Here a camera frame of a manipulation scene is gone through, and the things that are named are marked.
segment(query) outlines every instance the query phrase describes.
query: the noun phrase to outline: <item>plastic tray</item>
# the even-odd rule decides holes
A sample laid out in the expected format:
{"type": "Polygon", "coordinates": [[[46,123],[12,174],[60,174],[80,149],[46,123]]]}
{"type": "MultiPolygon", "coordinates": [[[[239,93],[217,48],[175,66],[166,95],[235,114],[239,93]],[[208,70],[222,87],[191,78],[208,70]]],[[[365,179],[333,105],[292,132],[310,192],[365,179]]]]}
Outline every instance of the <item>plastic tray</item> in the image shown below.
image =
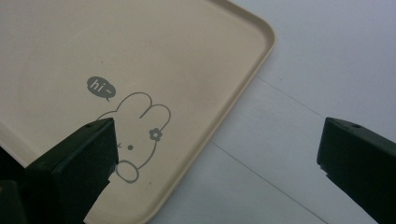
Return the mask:
{"type": "Polygon", "coordinates": [[[160,209],[272,50],[227,1],[4,1],[0,144],[23,166],[90,121],[116,121],[120,165],[87,223],[160,209]]]}

